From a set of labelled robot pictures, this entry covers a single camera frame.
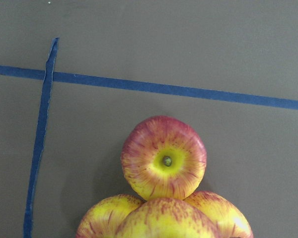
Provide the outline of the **red yellow apple back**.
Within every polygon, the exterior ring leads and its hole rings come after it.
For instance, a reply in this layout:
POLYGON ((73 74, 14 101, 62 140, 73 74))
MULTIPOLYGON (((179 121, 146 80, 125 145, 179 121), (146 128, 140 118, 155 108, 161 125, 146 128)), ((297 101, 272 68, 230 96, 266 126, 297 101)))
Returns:
POLYGON ((223 238, 254 237, 244 214, 224 197, 211 191, 195 191, 184 201, 202 211, 219 229, 223 238))

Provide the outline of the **red yellow apple front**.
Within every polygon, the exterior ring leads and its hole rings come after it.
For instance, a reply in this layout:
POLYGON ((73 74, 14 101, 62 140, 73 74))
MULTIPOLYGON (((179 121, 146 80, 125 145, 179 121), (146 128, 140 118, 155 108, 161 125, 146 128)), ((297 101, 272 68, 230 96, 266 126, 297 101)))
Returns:
POLYGON ((154 116, 132 130, 122 148, 121 165, 125 179, 144 200, 183 200, 201 183, 207 152, 190 125, 154 116))

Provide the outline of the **red yellow carried apple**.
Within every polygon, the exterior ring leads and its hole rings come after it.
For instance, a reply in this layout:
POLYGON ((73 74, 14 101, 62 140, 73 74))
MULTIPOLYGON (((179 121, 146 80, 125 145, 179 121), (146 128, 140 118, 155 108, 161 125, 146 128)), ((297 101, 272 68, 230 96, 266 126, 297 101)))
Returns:
POLYGON ((219 229, 200 210, 183 200, 157 198, 131 212, 116 238, 220 238, 219 229))

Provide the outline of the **red yellow apple left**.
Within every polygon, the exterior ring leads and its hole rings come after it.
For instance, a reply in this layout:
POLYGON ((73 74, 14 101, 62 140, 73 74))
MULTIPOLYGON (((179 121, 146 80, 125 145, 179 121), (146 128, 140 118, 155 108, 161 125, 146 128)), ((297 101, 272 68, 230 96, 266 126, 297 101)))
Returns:
POLYGON ((143 204, 142 199, 128 194, 105 198, 86 212, 75 236, 77 238, 112 238, 122 221, 143 204))

